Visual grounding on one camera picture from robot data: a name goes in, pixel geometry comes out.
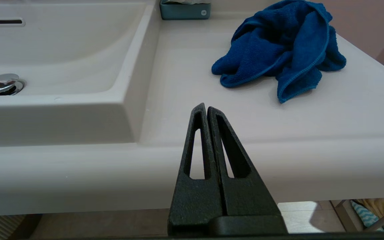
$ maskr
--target pink wall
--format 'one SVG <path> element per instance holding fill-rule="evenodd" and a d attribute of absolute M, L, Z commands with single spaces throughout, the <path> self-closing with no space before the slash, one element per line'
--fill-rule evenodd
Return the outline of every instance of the pink wall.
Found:
<path fill-rule="evenodd" d="M 337 33 L 384 64 L 384 0 L 314 0 L 333 15 Z"/>

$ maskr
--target blue towel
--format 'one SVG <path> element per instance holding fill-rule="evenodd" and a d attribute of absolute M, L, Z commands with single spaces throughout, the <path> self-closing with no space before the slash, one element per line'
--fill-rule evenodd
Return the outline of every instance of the blue towel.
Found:
<path fill-rule="evenodd" d="M 364 223 L 364 226 L 366 226 L 367 228 L 369 228 L 371 225 L 373 225 L 375 222 L 379 220 L 379 218 L 367 208 L 359 205 L 355 201 L 351 200 L 350 202 L 355 212 L 358 214 L 359 218 L 361 218 L 362 223 Z M 379 228 L 376 231 L 384 231 L 384 230 L 383 228 Z"/>
<path fill-rule="evenodd" d="M 281 103 L 316 88 L 322 71 L 340 70 L 346 58 L 337 48 L 332 16 L 322 3 L 284 0 L 236 29 L 226 56 L 212 73 L 224 87 L 235 87 L 262 75 L 276 76 Z"/>

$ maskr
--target teal container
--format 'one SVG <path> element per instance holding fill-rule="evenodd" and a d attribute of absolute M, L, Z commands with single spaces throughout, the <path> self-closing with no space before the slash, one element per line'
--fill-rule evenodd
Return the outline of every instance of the teal container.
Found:
<path fill-rule="evenodd" d="M 211 12 L 209 4 L 175 4 L 163 3 L 160 1 L 161 17 L 163 20 L 184 20 L 184 19 L 208 19 Z"/>

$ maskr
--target white sink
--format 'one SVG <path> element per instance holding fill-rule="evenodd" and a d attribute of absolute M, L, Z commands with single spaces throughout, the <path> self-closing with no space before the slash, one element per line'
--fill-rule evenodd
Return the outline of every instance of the white sink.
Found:
<path fill-rule="evenodd" d="M 0 2 L 0 146 L 125 143 L 140 135 L 160 16 L 153 0 Z"/>

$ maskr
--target tiled floor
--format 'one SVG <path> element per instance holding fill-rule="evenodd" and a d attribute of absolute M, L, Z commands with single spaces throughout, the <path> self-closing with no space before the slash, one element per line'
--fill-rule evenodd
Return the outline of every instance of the tiled floor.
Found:
<path fill-rule="evenodd" d="M 290 233 L 344 231 L 329 201 L 279 203 Z M 44 214 L 31 239 L 164 236 L 168 209 Z"/>

